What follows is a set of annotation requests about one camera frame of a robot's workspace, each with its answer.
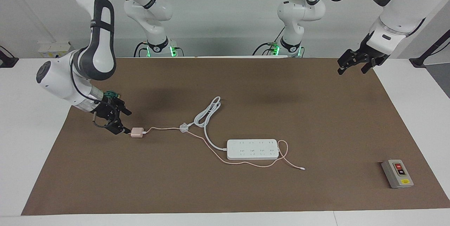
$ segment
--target brown mat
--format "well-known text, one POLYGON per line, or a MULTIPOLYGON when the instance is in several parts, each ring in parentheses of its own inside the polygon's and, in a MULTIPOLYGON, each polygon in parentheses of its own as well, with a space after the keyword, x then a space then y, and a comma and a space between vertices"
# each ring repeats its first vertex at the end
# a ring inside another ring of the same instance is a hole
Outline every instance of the brown mat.
POLYGON ((450 207, 375 73, 336 68, 336 59, 119 59, 94 84, 122 95, 128 127, 178 127, 220 95, 213 142, 284 139, 307 170, 225 165, 177 130, 116 136, 72 108, 22 215, 450 207), (379 163, 388 158, 403 160, 414 187, 389 188, 379 163))

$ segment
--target power outlet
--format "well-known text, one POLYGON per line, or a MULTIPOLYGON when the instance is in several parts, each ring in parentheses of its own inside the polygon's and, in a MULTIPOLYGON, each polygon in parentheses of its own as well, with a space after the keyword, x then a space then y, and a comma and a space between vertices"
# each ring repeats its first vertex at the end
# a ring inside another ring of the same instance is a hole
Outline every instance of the power outlet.
POLYGON ((70 42, 41 43, 38 50, 43 58, 60 58, 74 50, 70 42))
POLYGON ((275 160, 278 144, 275 139, 232 139, 227 141, 229 160, 275 160))

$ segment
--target white table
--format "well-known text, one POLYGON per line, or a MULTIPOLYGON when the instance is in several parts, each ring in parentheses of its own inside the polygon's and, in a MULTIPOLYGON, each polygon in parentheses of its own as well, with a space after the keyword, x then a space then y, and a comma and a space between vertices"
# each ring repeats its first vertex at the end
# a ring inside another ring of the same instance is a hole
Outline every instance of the white table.
MULTIPOLYGON (((35 75, 45 61, 21 59, 13 69, 0 69, 2 226, 450 225, 450 209, 20 216, 70 107, 69 103, 50 95, 37 85, 35 75)), ((406 59, 389 59, 375 71, 449 197, 450 99, 425 69, 413 68, 406 59)))

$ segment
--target white power strip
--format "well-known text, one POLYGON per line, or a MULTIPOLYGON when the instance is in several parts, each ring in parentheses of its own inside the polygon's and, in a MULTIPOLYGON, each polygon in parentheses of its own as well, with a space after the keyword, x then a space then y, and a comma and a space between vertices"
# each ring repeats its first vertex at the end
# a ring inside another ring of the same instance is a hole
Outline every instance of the white power strip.
POLYGON ((278 144, 275 139, 228 140, 226 156, 229 160, 275 160, 278 144))

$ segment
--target black stand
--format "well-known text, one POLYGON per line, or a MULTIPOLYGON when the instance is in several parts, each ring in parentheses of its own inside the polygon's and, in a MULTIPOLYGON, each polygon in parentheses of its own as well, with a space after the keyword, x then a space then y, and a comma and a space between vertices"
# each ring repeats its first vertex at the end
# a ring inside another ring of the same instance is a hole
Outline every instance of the black stand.
POLYGON ((423 64, 423 62, 426 60, 427 57, 429 57, 437 48, 439 48, 448 38, 450 38, 450 30, 448 30, 442 37, 437 40, 433 46, 431 46, 428 50, 425 51, 420 57, 418 58, 410 58, 410 62, 413 64, 416 68, 426 68, 426 66, 423 64))
POLYGON ((19 61, 19 58, 16 57, 7 57, 5 53, 3 53, 0 50, 0 60, 3 61, 2 64, 0 64, 0 68, 12 68, 16 65, 17 61, 19 61))

